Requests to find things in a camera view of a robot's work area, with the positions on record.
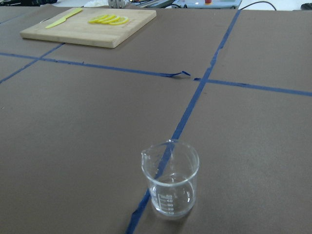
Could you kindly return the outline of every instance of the lemon slice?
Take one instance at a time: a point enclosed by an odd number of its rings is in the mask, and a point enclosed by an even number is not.
[[[100,15],[100,16],[96,16],[92,19],[90,19],[88,22],[89,23],[97,23],[99,20],[103,20],[105,18],[107,18],[109,15]]]
[[[119,24],[124,24],[126,22],[129,21],[128,17],[122,16],[120,17],[118,20],[114,21],[114,22],[110,22],[110,25],[119,25]]]
[[[111,18],[111,19],[105,18],[105,19],[103,19],[103,20],[99,20],[98,22],[99,22],[99,23],[108,24],[108,23],[115,22],[115,21],[117,21],[117,20],[119,20],[119,19],[120,19],[120,16],[114,16],[114,17]]]

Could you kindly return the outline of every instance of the empty beaker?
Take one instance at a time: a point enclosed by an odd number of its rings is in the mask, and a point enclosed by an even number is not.
[[[193,207],[198,169],[196,150],[181,140],[170,139],[142,151],[152,205],[168,217],[182,217]]]

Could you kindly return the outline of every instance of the black object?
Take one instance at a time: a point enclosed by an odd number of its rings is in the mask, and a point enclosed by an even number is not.
[[[40,6],[56,3],[58,0],[5,0],[0,6]]]
[[[301,5],[301,10],[312,10],[312,3],[305,3]]]

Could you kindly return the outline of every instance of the yellow knife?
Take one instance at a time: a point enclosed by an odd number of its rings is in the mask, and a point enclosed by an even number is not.
[[[63,16],[62,18],[60,18],[59,20],[55,21],[54,23],[49,24],[45,28],[52,28],[52,27],[57,26],[57,25],[59,25],[61,23],[64,23],[67,18],[69,18],[69,17],[79,13],[80,11],[82,11],[82,8],[76,8],[75,10],[73,10],[69,14],[67,14],[66,16]]]

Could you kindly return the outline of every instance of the cutting board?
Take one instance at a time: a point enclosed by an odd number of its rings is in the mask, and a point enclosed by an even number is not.
[[[66,22],[49,29],[45,28],[73,9],[21,31],[21,37],[115,48],[156,17],[155,10],[83,8],[81,12],[68,18]],[[91,18],[106,14],[126,16],[129,21],[120,25],[88,23]]]

